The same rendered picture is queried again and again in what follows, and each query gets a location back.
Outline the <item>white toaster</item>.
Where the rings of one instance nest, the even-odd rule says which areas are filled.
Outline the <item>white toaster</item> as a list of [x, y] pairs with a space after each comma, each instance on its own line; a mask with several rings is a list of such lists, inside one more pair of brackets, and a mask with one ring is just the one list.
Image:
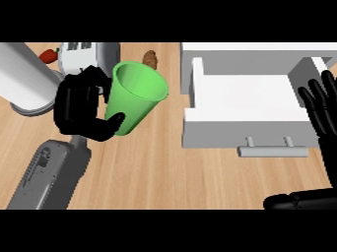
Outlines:
[[114, 67], [122, 61], [122, 45], [117, 42], [64, 42], [58, 52], [63, 75], [77, 75], [91, 65], [113, 77]]

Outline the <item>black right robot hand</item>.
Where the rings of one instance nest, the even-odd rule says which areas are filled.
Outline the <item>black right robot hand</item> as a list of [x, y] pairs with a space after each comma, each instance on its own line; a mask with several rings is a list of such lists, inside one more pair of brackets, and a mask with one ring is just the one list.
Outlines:
[[322, 72], [322, 82], [308, 81], [310, 89], [298, 89], [310, 121], [319, 137], [319, 146], [331, 188], [298, 191], [270, 196], [264, 208], [279, 210], [337, 210], [337, 77], [329, 70]]

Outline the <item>red pepper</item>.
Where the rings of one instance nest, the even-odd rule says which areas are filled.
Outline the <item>red pepper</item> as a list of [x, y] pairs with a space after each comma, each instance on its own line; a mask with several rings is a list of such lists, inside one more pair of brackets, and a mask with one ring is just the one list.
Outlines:
[[45, 64], [51, 64], [58, 60], [60, 49], [49, 49], [40, 55], [40, 60]]

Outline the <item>white open drawer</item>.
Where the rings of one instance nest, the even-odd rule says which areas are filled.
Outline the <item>white open drawer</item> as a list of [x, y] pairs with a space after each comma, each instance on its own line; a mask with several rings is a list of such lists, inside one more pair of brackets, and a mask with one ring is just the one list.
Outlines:
[[196, 58], [184, 146], [236, 148], [248, 139], [258, 146], [280, 146], [292, 138], [297, 145], [316, 148], [298, 89], [326, 69], [322, 59], [305, 57], [283, 75], [209, 75], [205, 60]]

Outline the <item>brown potato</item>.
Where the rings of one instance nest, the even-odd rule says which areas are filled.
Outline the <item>brown potato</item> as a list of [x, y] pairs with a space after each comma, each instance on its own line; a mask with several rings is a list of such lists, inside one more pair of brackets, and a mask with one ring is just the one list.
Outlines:
[[159, 58], [156, 55], [156, 51], [154, 50], [148, 50], [144, 54], [143, 57], [143, 63], [150, 66], [153, 69], [157, 69], [157, 65], [159, 65]]

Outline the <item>green plastic cup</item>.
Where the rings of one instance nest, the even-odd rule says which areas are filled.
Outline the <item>green plastic cup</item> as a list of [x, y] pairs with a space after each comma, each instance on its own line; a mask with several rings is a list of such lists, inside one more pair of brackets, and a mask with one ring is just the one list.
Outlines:
[[106, 119], [120, 112], [126, 114], [117, 136], [131, 133], [168, 95], [168, 82], [150, 66], [135, 61], [123, 61], [116, 65]]

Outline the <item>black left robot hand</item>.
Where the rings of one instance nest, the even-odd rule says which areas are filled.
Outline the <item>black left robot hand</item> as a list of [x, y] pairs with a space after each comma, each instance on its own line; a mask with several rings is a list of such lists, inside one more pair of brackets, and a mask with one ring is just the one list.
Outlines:
[[110, 119], [98, 117], [100, 95], [110, 101], [111, 87], [113, 79], [94, 65], [77, 75], [66, 76], [54, 105], [54, 121], [64, 135], [80, 135], [98, 142], [116, 136], [126, 114], [119, 112]]

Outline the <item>white drawer cabinet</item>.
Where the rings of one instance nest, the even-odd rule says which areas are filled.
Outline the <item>white drawer cabinet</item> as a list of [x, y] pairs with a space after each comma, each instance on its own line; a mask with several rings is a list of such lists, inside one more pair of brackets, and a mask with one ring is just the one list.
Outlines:
[[193, 60], [209, 75], [286, 75], [304, 57], [337, 63], [337, 42], [183, 42], [181, 92], [190, 93]]

